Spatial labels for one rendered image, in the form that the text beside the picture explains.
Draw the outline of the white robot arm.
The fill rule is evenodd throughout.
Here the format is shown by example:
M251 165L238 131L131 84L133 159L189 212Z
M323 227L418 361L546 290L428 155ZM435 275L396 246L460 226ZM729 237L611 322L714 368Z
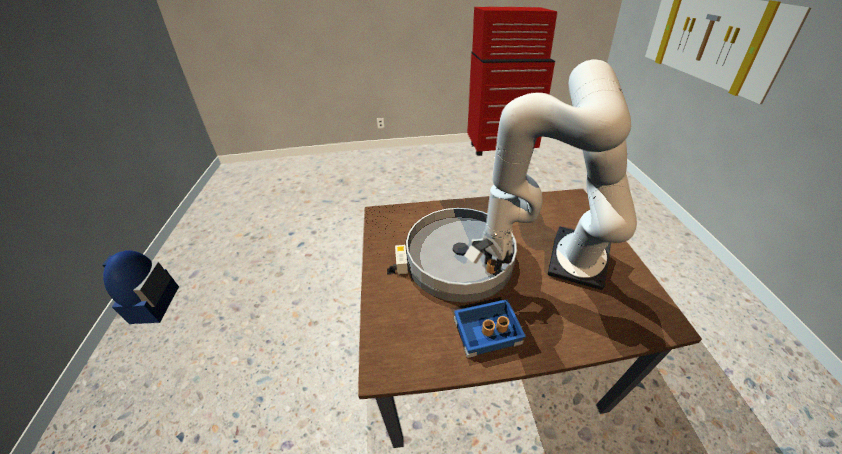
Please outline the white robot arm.
M569 92L572 106L545 93L531 93L504 108L486 230L504 237L513 232L513 222L531 223L538 218L542 192L527 174L538 137L581 149L590 210L581 217L574 234L559 242L557 259L569 274L590 278L605 267L607 245L628 241L636 231L636 212L626 175L625 139L631 130L631 117L617 76L604 61L579 64L569 77Z

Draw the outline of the blue plastic crate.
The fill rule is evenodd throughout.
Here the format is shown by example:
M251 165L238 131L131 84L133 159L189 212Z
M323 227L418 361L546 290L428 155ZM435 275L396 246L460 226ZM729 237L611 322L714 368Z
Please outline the blue plastic crate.
M507 299L456 310L454 313L456 316L454 316L454 321L463 341L467 358L510 346L522 345L523 338L526 337ZM504 333L498 332L496 329L497 320L500 316L509 319L508 329ZM482 333L483 321L487 319L495 323L495 329L491 336L485 336Z

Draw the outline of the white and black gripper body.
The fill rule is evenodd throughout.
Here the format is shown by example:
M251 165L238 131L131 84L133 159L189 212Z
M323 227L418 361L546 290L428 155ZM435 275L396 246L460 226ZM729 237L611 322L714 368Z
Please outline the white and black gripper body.
M492 255L493 255L494 257L496 257L497 259L499 259L499 260L504 260L504 258L505 258L505 256L506 256L506 252L507 252L508 250L509 250L509 252L508 252L508 253L509 253L509 254L511 254L511 250L512 250L512 234L511 234L511 233L508 233L508 234L507 234L507 235L505 235L504 237L495 237L495 236L492 236L492 235L490 235L490 234L489 234L489 235L490 235L490 236L489 236L488 234L489 234L489 233L487 233L487 230L485 229L484 234L483 234L482 241L483 241L484 239L486 239L486 238L487 238L487 239L489 239L491 242L493 242L493 244L492 244L491 246L487 247L485 250L486 250L487 252L489 252L490 254L492 254ZM497 239L495 239L495 238L497 238ZM510 242L509 242L509 241L510 241ZM508 244L508 245L507 245L507 244ZM506 246L506 245L507 245L507 246Z

